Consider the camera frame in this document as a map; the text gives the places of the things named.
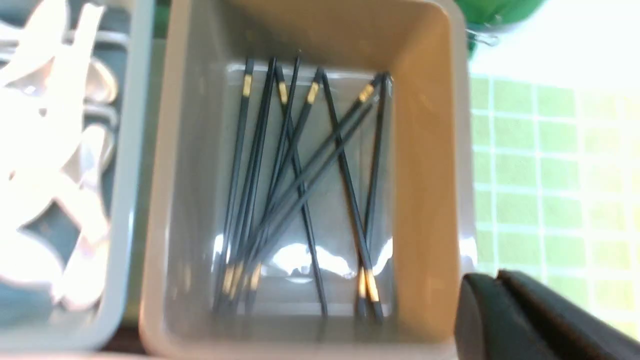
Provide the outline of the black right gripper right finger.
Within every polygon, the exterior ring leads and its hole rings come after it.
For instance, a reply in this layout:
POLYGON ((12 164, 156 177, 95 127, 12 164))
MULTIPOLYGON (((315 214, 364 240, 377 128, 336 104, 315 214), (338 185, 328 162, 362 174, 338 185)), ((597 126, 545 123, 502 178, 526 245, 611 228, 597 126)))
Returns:
POLYGON ((521 271, 501 269, 498 280, 535 332, 562 360, 638 360, 639 342, 521 271))

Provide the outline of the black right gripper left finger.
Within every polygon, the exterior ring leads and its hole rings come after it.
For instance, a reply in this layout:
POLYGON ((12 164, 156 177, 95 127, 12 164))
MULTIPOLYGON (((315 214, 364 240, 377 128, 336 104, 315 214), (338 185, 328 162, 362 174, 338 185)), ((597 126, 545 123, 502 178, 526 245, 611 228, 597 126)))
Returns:
POLYGON ((461 280, 454 326, 460 360, 544 360, 546 345, 514 297, 482 273, 461 280))

